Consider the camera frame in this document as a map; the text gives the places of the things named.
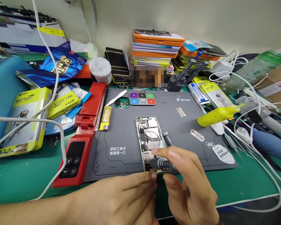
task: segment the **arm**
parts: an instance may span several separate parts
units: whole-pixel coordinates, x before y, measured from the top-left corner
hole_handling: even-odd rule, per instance
[[[70,206],[67,196],[0,205],[0,225],[65,225]]]

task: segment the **white plastic jar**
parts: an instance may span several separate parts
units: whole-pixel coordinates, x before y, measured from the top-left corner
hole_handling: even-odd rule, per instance
[[[89,68],[98,82],[106,83],[106,85],[111,83],[111,66],[107,59],[94,58],[90,61]]]

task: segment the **yellow sticker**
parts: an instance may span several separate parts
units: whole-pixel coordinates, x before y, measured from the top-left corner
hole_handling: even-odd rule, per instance
[[[61,37],[65,36],[63,30],[50,28],[50,27],[37,27],[37,28],[39,31],[45,32],[46,34],[56,35],[56,36],[61,36]]]

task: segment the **finger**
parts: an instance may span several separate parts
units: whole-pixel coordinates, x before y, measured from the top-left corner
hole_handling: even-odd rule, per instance
[[[159,222],[156,217],[153,218],[152,225],[159,225]]]
[[[205,198],[208,195],[206,179],[190,157],[185,157],[184,149],[161,148],[154,154],[167,158],[183,176],[191,194]]]
[[[188,210],[186,205],[186,199],[184,191],[179,180],[172,174],[164,174],[163,179],[165,181],[166,189],[169,193],[169,207],[179,224],[188,224]]]
[[[152,196],[155,193],[155,190],[157,189],[157,184],[155,183],[152,188],[147,189],[147,191],[138,199],[131,202],[128,206],[129,213],[131,215],[136,215],[136,218],[143,212],[143,210],[148,205],[150,199],[152,199]]]
[[[184,155],[186,157],[190,157],[193,160],[193,162],[195,163],[195,165],[198,167],[199,171],[202,174],[205,175],[202,163],[201,163],[201,161],[200,161],[200,159],[199,159],[199,157],[197,156],[196,153],[193,153],[193,152],[190,152],[190,151],[187,151],[185,149],[178,148],[178,147],[175,147],[175,146],[170,146],[170,147],[167,147],[167,148],[152,149],[152,153],[153,153],[153,155],[162,156],[162,155],[159,155],[159,154],[166,154],[166,150],[167,149],[173,149],[173,150],[177,151],[181,155]]]
[[[139,217],[135,220],[133,225],[159,225],[158,220],[154,217],[155,212],[155,199],[151,198],[145,207],[145,209],[141,212]]]
[[[128,176],[119,177],[119,186],[122,190],[135,188],[140,186],[142,183],[149,181],[155,182],[157,175],[155,172],[140,172],[134,173]]]
[[[138,187],[130,188],[128,190],[123,191],[121,194],[123,195],[122,198],[130,204],[134,200],[140,198],[145,194],[145,192],[149,188],[153,188],[154,183],[152,181],[142,183]]]

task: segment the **blue snack bag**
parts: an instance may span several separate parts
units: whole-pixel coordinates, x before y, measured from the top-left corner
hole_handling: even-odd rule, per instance
[[[62,46],[55,48],[52,55],[59,71],[59,82],[69,80],[82,69],[87,59]],[[55,84],[56,73],[50,56],[37,70],[21,70],[17,74],[22,80],[33,87],[48,87]]]

